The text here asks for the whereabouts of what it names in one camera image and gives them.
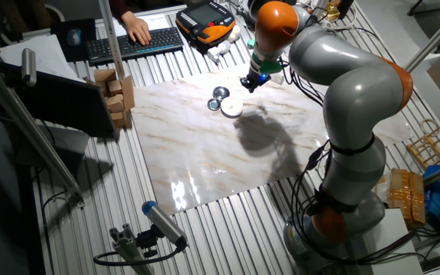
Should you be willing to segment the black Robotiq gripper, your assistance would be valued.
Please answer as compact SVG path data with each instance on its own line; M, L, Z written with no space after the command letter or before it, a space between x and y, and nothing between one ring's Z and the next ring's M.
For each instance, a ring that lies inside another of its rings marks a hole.
M262 86L270 79L271 79L270 74L257 73L252 68L250 68L247 76L242 77L240 79L240 82L242 86L249 91L249 93L253 93L258 86Z

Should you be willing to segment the person's hand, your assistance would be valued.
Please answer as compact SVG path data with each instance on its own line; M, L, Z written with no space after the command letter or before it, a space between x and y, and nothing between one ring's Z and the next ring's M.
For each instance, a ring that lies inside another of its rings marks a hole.
M141 45L148 45L151 41L149 27L146 21L138 18L131 11L125 12L121 16L121 20L125 24L125 29L132 41Z

